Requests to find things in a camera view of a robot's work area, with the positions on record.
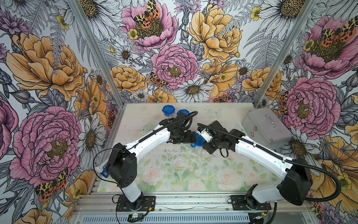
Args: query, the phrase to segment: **floral tabletop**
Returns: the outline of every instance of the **floral tabletop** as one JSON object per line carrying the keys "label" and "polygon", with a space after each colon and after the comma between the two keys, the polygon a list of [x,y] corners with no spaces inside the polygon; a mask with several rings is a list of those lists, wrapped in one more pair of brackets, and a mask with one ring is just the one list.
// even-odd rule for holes
{"label": "floral tabletop", "polygon": [[[140,138],[152,130],[159,123],[159,120],[165,118],[161,117],[160,113],[155,113],[157,111],[161,112],[162,106],[164,105],[146,107],[144,104],[128,104],[117,133],[117,138],[126,139],[126,136],[133,135]],[[205,124],[218,120],[227,130],[236,128],[245,132],[241,126],[241,120],[245,117],[251,104],[186,103],[180,104],[180,106],[176,104],[175,107],[178,109],[188,109],[189,111],[197,110],[199,112],[197,116],[201,116],[194,118],[190,128],[193,131],[196,130],[196,123]],[[136,111],[141,111],[141,119],[146,122],[130,121],[131,117],[135,117],[136,113],[138,113]],[[130,122],[132,128],[126,129],[124,132],[124,128]],[[137,178],[135,181],[143,192],[247,191],[253,184],[275,182],[278,181],[278,177],[261,164],[233,151],[229,151],[229,156],[224,158],[220,155],[219,151],[215,151],[210,155],[203,148],[194,151],[190,144],[163,143],[138,161]],[[113,183],[101,181],[98,186],[98,192],[117,191],[120,191],[120,189]]]}

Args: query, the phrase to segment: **moth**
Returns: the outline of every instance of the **moth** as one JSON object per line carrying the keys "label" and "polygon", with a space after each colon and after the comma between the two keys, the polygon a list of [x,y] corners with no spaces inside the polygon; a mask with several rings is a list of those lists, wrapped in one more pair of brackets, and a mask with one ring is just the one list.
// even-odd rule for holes
{"label": "moth", "polygon": [[323,47],[329,47],[333,43],[338,44],[339,42],[347,42],[354,37],[356,34],[355,28],[358,26],[358,16],[349,20],[343,27],[334,29],[322,30],[321,38],[323,39],[321,44]]}
{"label": "moth", "polygon": [[40,202],[48,201],[57,191],[63,190],[68,183],[68,169],[65,169],[52,182],[42,183],[35,187],[35,193],[40,196]]}
{"label": "moth", "polygon": [[142,25],[144,29],[148,29],[151,23],[154,23],[154,20],[158,19],[159,16],[160,10],[156,6],[155,0],[148,0],[147,10],[144,11],[144,14],[136,15],[133,19],[137,24]]}

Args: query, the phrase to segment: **plastic container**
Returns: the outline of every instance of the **plastic container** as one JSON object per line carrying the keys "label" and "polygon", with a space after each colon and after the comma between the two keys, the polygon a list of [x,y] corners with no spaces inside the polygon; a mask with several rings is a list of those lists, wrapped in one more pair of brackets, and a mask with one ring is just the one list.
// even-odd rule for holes
{"label": "plastic container", "polygon": [[176,113],[176,115],[178,116],[178,115],[180,114],[180,112],[183,112],[183,113],[185,113],[186,115],[189,114],[189,111],[187,111],[187,110],[179,110],[179,111]]}
{"label": "plastic container", "polygon": [[196,155],[200,155],[201,153],[203,153],[203,144],[205,142],[205,139],[199,135],[196,134],[195,137],[197,138],[197,141],[195,143],[190,144],[190,146],[192,147],[192,152],[195,153]]}
{"label": "plastic container", "polygon": [[172,105],[164,106],[162,111],[163,111],[164,115],[167,116],[168,118],[174,117],[175,108]]}

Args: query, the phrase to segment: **purple flower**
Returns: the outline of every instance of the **purple flower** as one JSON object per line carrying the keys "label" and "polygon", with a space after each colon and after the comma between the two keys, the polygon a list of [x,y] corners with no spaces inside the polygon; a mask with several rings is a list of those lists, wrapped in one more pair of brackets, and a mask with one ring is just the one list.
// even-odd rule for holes
{"label": "purple flower", "polygon": [[153,72],[160,80],[168,82],[168,89],[175,90],[178,85],[198,76],[197,57],[182,46],[165,46],[159,54],[151,58]]}
{"label": "purple flower", "polygon": [[9,12],[0,10],[0,29],[12,35],[20,35],[25,33],[28,35],[31,33],[32,28],[28,26],[27,22],[17,18],[16,15],[11,16]]}
{"label": "purple flower", "polygon": [[15,130],[19,118],[8,102],[0,98],[0,159],[8,152],[11,132]]}
{"label": "purple flower", "polygon": [[224,8],[226,6],[227,0],[210,0],[209,4],[212,4],[213,6],[217,5],[220,8]]}
{"label": "purple flower", "polygon": [[175,12],[178,14],[189,10],[191,14],[194,14],[200,10],[200,2],[200,0],[176,0]]}
{"label": "purple flower", "polygon": [[17,157],[11,161],[10,176],[36,187],[53,181],[65,169],[71,175],[79,165],[76,154],[81,130],[75,115],[59,106],[25,118],[14,134]]}
{"label": "purple flower", "polygon": [[147,4],[144,7],[138,5],[137,8],[134,8],[131,5],[130,8],[122,9],[123,31],[129,33],[130,38],[140,51],[160,49],[175,40],[178,29],[176,17],[171,16],[165,4],[162,6],[158,1],[155,2],[160,10],[160,16],[158,19],[154,19],[154,22],[151,22],[151,26],[147,29],[137,25],[133,19],[137,15],[144,14],[144,11],[147,10]]}
{"label": "purple flower", "polygon": [[286,101],[288,115],[283,116],[286,127],[293,126],[315,140],[329,133],[338,122],[340,105],[333,84],[322,77],[308,80],[301,77],[290,89]]}
{"label": "purple flower", "polygon": [[0,44],[0,62],[5,63],[7,52],[9,51],[6,50],[6,46],[4,44]]}

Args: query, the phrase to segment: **black cable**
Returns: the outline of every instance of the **black cable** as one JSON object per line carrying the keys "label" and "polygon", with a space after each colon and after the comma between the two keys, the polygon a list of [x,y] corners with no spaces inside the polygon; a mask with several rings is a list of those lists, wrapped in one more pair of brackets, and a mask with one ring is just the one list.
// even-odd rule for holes
{"label": "black cable", "polygon": [[272,221],[274,220],[275,215],[276,215],[276,210],[277,210],[277,201],[275,201],[274,213],[272,214],[270,220],[266,224],[271,224],[272,223]]}
{"label": "black cable", "polygon": [[[254,143],[253,143],[252,141],[249,141],[249,140],[247,140],[247,139],[241,138],[241,137],[239,137],[239,136],[235,136],[235,135],[230,134],[230,133],[228,133],[228,132],[224,132],[224,131],[221,131],[221,130],[217,130],[217,129],[215,129],[215,128],[212,128],[212,127],[209,127],[209,126],[207,126],[207,125],[200,124],[200,123],[198,123],[198,126],[202,126],[202,127],[204,127],[204,128],[213,130],[213,131],[215,131],[215,132],[219,132],[219,133],[226,134],[226,135],[228,135],[228,136],[231,136],[231,137],[237,138],[237,139],[239,139],[239,140],[241,140],[241,141],[243,141],[243,142],[246,142],[246,143],[248,143],[248,144],[250,144],[250,145],[254,145]],[[282,161],[284,160],[284,158],[283,158],[282,156],[280,156],[279,154],[276,154],[275,152],[273,152],[273,151],[271,151],[271,150],[268,150],[267,148],[265,148],[265,147],[263,147],[263,146],[261,146],[261,145],[256,144],[255,147],[257,147],[257,148],[259,148],[259,149],[261,149],[261,150],[267,152],[268,154],[270,154],[270,155],[276,157],[276,158],[279,159],[279,160],[282,160]],[[333,192],[333,194],[331,194],[331,195],[328,196],[328,197],[323,197],[323,198],[311,198],[311,197],[306,197],[306,198],[305,198],[306,201],[315,201],[315,202],[330,201],[330,200],[333,200],[333,199],[335,199],[336,197],[338,197],[338,195],[340,194],[340,192],[341,192],[341,190],[342,190],[342,185],[341,185],[340,181],[338,180],[338,178],[337,178],[333,173],[328,172],[328,171],[326,171],[326,170],[324,170],[324,169],[322,169],[322,168],[316,167],[316,166],[312,166],[312,165],[309,165],[309,164],[303,164],[303,163],[297,163],[297,162],[295,162],[295,161],[288,160],[288,159],[285,160],[285,162],[290,163],[290,164],[293,164],[293,165],[296,165],[296,166],[302,166],[302,167],[307,167],[307,168],[309,168],[309,169],[317,170],[317,171],[319,171],[319,172],[321,172],[321,173],[327,174],[330,178],[332,178],[332,179],[334,180],[334,182],[335,182],[335,184],[336,184],[336,190],[335,190],[335,192]]]}

